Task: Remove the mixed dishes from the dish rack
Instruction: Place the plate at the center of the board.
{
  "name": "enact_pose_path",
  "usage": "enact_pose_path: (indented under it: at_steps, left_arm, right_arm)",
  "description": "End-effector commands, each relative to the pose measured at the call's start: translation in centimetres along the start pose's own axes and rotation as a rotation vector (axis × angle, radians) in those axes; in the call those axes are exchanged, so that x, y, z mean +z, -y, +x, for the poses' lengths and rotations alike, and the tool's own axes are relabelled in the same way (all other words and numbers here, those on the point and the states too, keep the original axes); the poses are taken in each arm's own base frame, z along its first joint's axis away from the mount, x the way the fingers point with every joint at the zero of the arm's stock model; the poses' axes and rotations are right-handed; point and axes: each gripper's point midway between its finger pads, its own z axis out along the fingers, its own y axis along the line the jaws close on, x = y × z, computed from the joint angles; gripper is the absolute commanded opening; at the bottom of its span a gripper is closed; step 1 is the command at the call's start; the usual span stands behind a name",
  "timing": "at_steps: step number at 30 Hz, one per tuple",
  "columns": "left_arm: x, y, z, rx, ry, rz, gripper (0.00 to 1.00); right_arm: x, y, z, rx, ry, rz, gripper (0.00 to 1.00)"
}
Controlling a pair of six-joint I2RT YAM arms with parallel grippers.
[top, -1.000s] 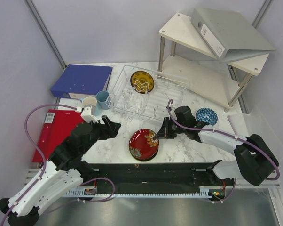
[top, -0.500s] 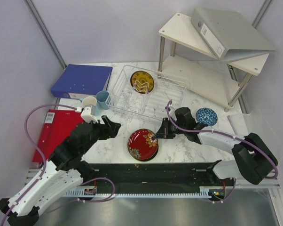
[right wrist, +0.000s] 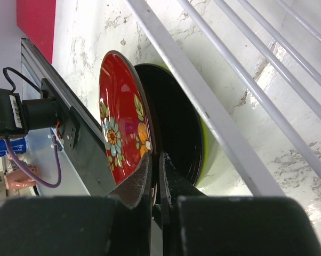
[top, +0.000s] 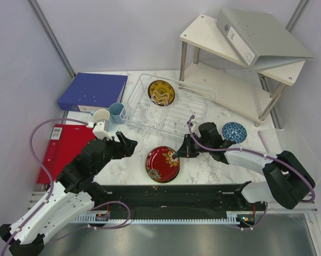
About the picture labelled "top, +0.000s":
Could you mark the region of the red and gold lacquer bowl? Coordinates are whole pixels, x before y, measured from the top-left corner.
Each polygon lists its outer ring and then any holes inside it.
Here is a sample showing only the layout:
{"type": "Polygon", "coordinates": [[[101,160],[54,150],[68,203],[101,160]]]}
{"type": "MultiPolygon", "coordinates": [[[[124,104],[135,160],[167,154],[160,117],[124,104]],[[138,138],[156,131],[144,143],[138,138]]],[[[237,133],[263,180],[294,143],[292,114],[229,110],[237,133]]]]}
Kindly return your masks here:
{"type": "Polygon", "coordinates": [[[167,146],[151,150],[145,161],[148,176],[159,183],[168,183],[176,178],[180,171],[180,159],[175,151],[167,146]]]}

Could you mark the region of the light blue plastic cup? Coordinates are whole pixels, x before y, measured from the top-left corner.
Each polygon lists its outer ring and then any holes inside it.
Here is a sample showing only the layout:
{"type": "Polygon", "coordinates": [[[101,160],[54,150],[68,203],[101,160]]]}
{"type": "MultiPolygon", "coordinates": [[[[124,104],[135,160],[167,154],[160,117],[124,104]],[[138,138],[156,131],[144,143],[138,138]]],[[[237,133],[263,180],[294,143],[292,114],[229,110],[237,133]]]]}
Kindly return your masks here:
{"type": "Polygon", "coordinates": [[[113,121],[116,124],[123,124],[124,123],[122,116],[125,115],[125,109],[124,109],[124,105],[122,103],[119,103],[119,102],[113,103],[109,107],[109,112],[110,112],[110,115],[111,115],[113,121]]]}

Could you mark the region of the light blue ceramic mug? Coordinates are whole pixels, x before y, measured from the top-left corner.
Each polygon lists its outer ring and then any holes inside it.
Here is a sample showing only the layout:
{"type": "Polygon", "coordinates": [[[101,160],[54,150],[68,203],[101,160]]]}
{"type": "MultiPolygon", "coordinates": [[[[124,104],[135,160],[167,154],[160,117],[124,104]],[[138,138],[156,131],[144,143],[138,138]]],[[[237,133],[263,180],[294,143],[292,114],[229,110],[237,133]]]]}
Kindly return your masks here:
{"type": "Polygon", "coordinates": [[[101,121],[107,121],[108,124],[111,123],[111,121],[110,121],[110,113],[106,109],[99,109],[99,110],[96,110],[96,111],[91,111],[90,114],[91,114],[91,116],[93,118],[93,121],[95,123],[101,122],[101,121]]]}

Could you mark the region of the white wire dish rack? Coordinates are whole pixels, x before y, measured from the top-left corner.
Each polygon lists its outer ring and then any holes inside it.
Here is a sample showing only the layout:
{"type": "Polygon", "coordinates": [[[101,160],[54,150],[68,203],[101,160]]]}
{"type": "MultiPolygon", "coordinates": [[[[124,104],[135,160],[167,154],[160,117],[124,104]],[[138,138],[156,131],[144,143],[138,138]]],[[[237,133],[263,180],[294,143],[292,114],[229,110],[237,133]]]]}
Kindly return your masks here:
{"type": "Polygon", "coordinates": [[[206,122],[214,96],[214,91],[204,86],[144,73],[124,104],[122,118],[124,123],[138,129],[182,139],[189,132],[187,121],[191,115],[198,123],[206,122]],[[164,80],[173,86],[175,99],[171,105],[161,107],[150,100],[147,89],[155,80],[164,80]]]}

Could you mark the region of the blue triangle patterned bowl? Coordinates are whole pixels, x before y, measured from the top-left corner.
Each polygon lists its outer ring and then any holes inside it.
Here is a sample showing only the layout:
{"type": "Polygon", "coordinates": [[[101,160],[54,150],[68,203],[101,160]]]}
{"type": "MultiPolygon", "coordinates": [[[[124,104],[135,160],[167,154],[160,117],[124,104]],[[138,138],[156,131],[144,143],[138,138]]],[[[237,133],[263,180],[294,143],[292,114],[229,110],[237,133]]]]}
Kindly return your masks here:
{"type": "Polygon", "coordinates": [[[247,138],[247,131],[237,122],[228,122],[222,127],[222,135],[226,140],[242,143],[247,138]]]}

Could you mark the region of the yellow patterned dark-rimmed plate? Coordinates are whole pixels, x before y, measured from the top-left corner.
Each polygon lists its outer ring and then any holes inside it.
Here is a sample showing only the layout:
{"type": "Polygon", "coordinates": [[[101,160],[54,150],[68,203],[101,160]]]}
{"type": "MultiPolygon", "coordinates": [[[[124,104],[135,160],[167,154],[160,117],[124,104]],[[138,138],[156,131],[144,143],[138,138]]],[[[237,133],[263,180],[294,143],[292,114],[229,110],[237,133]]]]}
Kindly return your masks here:
{"type": "Polygon", "coordinates": [[[147,89],[150,100],[161,107],[171,105],[175,99],[173,86],[164,80],[155,80],[150,83],[147,89]]]}

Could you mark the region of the black lacquer plate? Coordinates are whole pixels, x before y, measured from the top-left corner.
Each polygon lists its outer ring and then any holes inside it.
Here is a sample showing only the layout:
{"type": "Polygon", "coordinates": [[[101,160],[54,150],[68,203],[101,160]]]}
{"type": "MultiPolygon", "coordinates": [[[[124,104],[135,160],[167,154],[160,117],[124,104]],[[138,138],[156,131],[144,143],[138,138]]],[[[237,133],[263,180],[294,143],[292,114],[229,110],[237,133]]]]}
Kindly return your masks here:
{"type": "Polygon", "coordinates": [[[145,164],[148,176],[156,182],[167,183],[179,174],[179,164],[169,164],[168,161],[148,162],[145,164]]]}

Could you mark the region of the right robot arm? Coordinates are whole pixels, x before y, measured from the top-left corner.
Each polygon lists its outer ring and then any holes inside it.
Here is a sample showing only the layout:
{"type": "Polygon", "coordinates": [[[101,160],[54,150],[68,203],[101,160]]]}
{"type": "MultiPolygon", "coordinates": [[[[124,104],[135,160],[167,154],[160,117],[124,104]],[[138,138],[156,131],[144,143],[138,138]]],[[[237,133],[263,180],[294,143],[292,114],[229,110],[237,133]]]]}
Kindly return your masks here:
{"type": "Polygon", "coordinates": [[[315,181],[290,151],[269,154],[242,147],[221,136],[212,122],[201,124],[198,131],[196,134],[190,130],[184,135],[176,157],[195,158],[208,153],[217,162],[244,167],[265,177],[264,182],[246,182],[235,191],[234,203],[238,209],[246,210],[257,202],[275,201],[292,210],[301,202],[315,199],[315,181]]]}

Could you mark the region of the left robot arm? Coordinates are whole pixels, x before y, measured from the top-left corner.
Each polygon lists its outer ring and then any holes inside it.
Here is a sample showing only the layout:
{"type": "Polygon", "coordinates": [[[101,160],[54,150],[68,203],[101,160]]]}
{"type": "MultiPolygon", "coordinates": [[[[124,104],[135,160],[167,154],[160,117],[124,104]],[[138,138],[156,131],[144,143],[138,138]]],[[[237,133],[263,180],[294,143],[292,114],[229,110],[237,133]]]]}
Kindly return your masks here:
{"type": "Polygon", "coordinates": [[[39,255],[44,246],[63,227],[79,215],[103,209],[105,189],[94,177],[113,159],[133,155],[137,141],[116,132],[114,139],[94,139],[87,143],[59,173],[45,195],[18,221],[0,226],[4,251],[12,255],[39,255]]]}

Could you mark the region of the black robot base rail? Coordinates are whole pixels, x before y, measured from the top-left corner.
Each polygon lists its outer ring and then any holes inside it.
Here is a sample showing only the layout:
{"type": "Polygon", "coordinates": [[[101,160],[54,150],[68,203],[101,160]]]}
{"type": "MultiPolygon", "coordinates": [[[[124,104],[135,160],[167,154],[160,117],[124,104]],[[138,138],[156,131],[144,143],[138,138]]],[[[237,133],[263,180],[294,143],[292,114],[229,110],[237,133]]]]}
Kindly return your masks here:
{"type": "Polygon", "coordinates": [[[114,219],[208,219],[225,218],[227,212],[261,212],[262,202],[243,201],[232,185],[98,185],[87,192],[101,210],[110,204],[114,219]]]}

